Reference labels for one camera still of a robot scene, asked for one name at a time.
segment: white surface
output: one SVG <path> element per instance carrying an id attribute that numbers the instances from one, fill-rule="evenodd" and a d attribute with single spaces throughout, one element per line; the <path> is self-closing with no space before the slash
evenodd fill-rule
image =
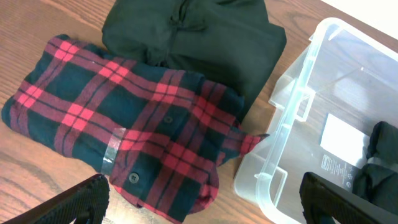
<path id="1" fill-rule="evenodd" d="M 328 114 L 323 130 L 321 147 L 353 166 L 362 168 L 366 164 L 365 148 L 369 145 L 369 136 Z"/>
<path id="2" fill-rule="evenodd" d="M 398 2 L 396 0 L 322 1 L 398 39 Z"/>

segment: clear tape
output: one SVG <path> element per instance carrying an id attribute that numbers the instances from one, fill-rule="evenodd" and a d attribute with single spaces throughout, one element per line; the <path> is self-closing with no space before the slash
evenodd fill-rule
<path id="1" fill-rule="evenodd" d="M 368 159 L 368 164 L 375 164 L 398 173 L 398 164 L 389 164 L 386 161 L 377 157 L 371 157 L 370 159 Z"/>
<path id="2" fill-rule="evenodd" d="M 126 128 L 116 128 L 113 131 L 111 139 L 109 140 L 108 146 L 105 150 L 104 160 L 102 162 L 102 168 L 101 168 L 102 174 L 105 175 L 112 174 L 114 160 L 116 158 L 116 155 L 118 154 L 120 142 L 122 140 L 125 131 Z"/>

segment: folded shirt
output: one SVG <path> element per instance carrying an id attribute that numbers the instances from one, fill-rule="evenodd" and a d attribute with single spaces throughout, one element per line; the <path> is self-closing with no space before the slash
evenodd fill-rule
<path id="1" fill-rule="evenodd" d="M 200 72 L 244 97 L 242 121 L 286 45 L 264 0 L 117 0 L 103 27 L 115 55 Z"/>
<path id="2" fill-rule="evenodd" d="M 133 205 L 181 223 L 214 201 L 216 166 L 266 137 L 236 127 L 242 107 L 234 90 L 200 73 L 151 67 L 59 35 L 7 100 L 2 120 L 97 172 L 117 145 L 109 182 Z"/>
<path id="3" fill-rule="evenodd" d="M 353 193 L 398 215 L 398 129 L 385 121 L 374 126 L 368 163 L 358 172 Z"/>

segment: wood grain surface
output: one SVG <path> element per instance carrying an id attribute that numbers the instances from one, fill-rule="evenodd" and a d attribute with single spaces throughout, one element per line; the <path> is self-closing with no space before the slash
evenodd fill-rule
<path id="1" fill-rule="evenodd" d="M 46 42 L 57 34 L 101 43 L 101 28 L 114 0 L 0 1 L 0 107 L 34 68 Z M 270 80 L 252 106 L 243 128 L 263 133 L 274 108 L 268 103 L 277 79 L 310 43 L 317 24 L 339 17 L 398 52 L 398 41 L 320 0 L 266 0 L 270 22 L 286 30 L 287 45 Z M 240 160 L 218 168 L 220 192 L 206 210 L 185 223 L 268 223 L 261 210 L 234 194 L 233 177 Z M 95 174 L 82 161 L 67 159 L 14 133 L 0 123 L 0 222 L 13 218 Z M 111 188 L 103 223 L 168 223 L 137 209 Z"/>

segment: folded dark green clothing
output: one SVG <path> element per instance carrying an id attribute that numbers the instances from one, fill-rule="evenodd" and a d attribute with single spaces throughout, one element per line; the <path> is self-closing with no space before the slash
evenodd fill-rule
<path id="1" fill-rule="evenodd" d="M 368 147 L 368 164 L 355 177 L 353 193 L 398 215 L 398 129 L 380 122 L 375 125 Z"/>
<path id="2" fill-rule="evenodd" d="M 184 69 L 245 97 L 243 120 L 286 45 L 263 0 L 117 0 L 103 27 L 112 54 Z"/>

